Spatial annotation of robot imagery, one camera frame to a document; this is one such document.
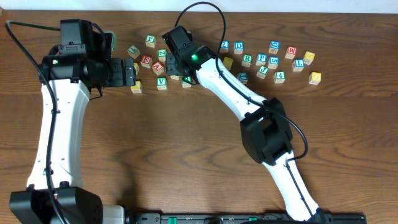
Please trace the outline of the red E block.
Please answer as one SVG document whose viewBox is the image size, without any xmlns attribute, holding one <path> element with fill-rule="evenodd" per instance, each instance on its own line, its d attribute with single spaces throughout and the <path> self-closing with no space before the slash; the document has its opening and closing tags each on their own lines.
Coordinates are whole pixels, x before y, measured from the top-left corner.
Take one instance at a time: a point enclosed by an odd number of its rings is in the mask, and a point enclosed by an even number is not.
<svg viewBox="0 0 398 224">
<path fill-rule="evenodd" d="M 143 55 L 141 58 L 141 65 L 145 68 L 151 68 L 152 62 L 153 62 L 153 59 L 151 56 Z"/>
</svg>

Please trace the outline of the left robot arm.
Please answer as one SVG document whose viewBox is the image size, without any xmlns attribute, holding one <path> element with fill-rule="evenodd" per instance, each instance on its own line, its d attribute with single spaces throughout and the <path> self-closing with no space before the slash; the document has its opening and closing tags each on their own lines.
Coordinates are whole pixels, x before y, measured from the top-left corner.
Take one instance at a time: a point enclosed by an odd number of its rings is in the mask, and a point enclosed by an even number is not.
<svg viewBox="0 0 398 224">
<path fill-rule="evenodd" d="M 120 205 L 104 205 L 83 188 L 80 148 L 83 119 L 92 90 L 134 86 L 131 58 L 113 58 L 116 36 L 83 19 L 60 21 L 61 42 L 35 62 L 42 85 L 39 146 L 23 191 L 9 207 L 21 223 L 134 223 Z"/>
</svg>

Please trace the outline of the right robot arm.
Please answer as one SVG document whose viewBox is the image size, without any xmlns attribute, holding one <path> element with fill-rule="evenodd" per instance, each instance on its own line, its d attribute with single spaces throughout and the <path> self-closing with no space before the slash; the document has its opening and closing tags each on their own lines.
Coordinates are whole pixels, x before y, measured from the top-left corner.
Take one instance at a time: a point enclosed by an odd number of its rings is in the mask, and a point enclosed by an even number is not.
<svg viewBox="0 0 398 224">
<path fill-rule="evenodd" d="M 303 132 L 288 119 L 282 103 L 256 94 L 225 68 L 219 54 L 207 46 L 198 47 L 189 31 L 176 26 L 164 34 L 170 49 L 167 70 L 192 77 L 213 92 L 239 119 L 243 146 L 249 156 L 262 164 L 278 187 L 291 219 L 326 223 L 327 217 L 312 199 L 297 169 L 291 129 Z"/>
</svg>

